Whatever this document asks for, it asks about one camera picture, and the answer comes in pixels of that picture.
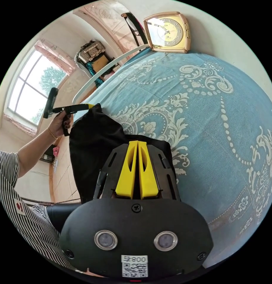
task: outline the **alarm clock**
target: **alarm clock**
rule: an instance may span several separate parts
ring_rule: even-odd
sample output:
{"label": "alarm clock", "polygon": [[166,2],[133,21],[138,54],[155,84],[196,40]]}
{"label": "alarm clock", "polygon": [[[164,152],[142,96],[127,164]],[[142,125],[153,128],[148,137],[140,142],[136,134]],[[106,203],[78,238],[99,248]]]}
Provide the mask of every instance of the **alarm clock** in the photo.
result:
{"label": "alarm clock", "polygon": [[163,12],[144,19],[149,47],[153,51],[187,53],[190,31],[187,19],[180,12]]}

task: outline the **woman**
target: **woman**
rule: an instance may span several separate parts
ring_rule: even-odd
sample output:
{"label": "woman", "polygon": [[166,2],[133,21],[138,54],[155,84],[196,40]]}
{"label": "woman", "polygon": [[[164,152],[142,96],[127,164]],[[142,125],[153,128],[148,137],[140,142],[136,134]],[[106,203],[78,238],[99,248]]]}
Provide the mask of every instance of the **woman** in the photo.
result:
{"label": "woman", "polygon": [[[39,204],[28,207],[14,190],[17,179],[31,170],[50,145],[64,134],[65,116],[65,112],[57,115],[46,130],[17,153],[0,151],[0,200],[16,229],[37,252],[63,267],[76,270],[59,248],[59,232],[52,225],[46,207]],[[70,128],[70,116],[64,125]],[[89,270],[86,274],[98,276]]]}

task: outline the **window frame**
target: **window frame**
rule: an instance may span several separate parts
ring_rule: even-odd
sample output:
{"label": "window frame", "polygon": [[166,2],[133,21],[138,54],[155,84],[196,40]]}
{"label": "window frame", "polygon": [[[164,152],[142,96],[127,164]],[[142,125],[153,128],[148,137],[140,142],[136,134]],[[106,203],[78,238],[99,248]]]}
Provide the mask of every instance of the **window frame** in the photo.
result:
{"label": "window frame", "polygon": [[[34,124],[33,122],[29,121],[28,119],[24,118],[22,115],[18,114],[16,112],[17,110],[17,105],[18,105],[18,102],[19,102],[19,99],[20,99],[20,96],[22,94],[22,91],[23,91],[23,88],[25,85],[28,85],[30,88],[32,88],[33,90],[35,90],[37,93],[39,93],[40,95],[42,95],[43,97],[45,97],[46,99],[48,99],[48,97],[44,94],[42,94],[40,91],[38,91],[36,88],[34,88],[33,86],[31,86],[30,84],[28,84],[26,82],[26,80],[28,79],[28,77],[30,76],[31,72],[33,71],[34,67],[37,65],[37,63],[39,62],[39,60],[44,57],[42,54],[40,54],[40,57],[36,60],[36,62],[34,63],[34,65],[32,66],[32,68],[30,69],[28,75],[26,76],[26,79],[23,79],[20,77],[20,73],[22,72],[22,70],[24,69],[25,65],[27,64],[27,62],[29,61],[29,59],[31,58],[31,56],[33,55],[33,53],[35,52],[35,48],[32,47],[26,54],[26,56],[23,58],[23,60],[20,62],[20,64],[18,65],[17,67],[17,70],[14,74],[14,76],[12,77],[12,80],[11,80],[11,83],[10,83],[10,86],[8,88],[8,91],[7,91],[7,98],[6,98],[6,102],[5,102],[5,108],[4,108],[4,112],[9,115],[10,117],[12,117],[13,119],[17,120],[19,123],[21,123],[22,125],[24,125],[25,127],[31,127],[33,128],[34,130],[38,130],[39,126],[40,126],[40,123],[42,121],[42,116],[38,122],[38,124]],[[61,85],[63,85],[64,81],[68,78],[68,75],[65,74],[64,78],[60,81],[60,83],[58,84],[57,88]],[[17,103],[15,105],[15,110],[11,110],[9,108],[9,104],[10,104],[10,101],[11,101],[11,98],[12,98],[12,93],[13,93],[13,90],[16,86],[16,83],[17,83],[17,80],[20,79],[23,81],[23,85],[22,85],[22,88],[20,90],[20,93],[18,95],[18,98],[17,98]]]}

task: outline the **qr code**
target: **qr code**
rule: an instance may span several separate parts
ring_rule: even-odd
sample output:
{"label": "qr code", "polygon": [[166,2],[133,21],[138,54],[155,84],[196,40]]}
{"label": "qr code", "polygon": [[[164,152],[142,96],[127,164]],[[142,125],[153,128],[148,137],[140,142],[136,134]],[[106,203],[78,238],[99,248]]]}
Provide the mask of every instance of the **qr code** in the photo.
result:
{"label": "qr code", "polygon": [[148,277],[148,263],[122,263],[123,277]]}

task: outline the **pink curtain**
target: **pink curtain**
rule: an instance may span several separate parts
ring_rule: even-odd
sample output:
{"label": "pink curtain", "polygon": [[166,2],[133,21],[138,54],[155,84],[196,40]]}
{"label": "pink curtain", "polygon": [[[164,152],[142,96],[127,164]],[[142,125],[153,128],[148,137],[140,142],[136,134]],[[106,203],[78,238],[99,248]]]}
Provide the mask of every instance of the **pink curtain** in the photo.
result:
{"label": "pink curtain", "polygon": [[15,119],[13,119],[12,117],[6,115],[4,113],[4,119],[13,123],[14,126],[16,126],[17,128],[19,128],[20,130],[22,130],[23,132],[25,132],[27,135],[29,135],[30,137],[35,137],[36,136],[36,131],[26,127],[24,125],[22,125],[20,122],[16,121]]}
{"label": "pink curtain", "polygon": [[67,75],[76,70],[74,59],[51,42],[41,39],[35,44],[35,50],[62,69]]}

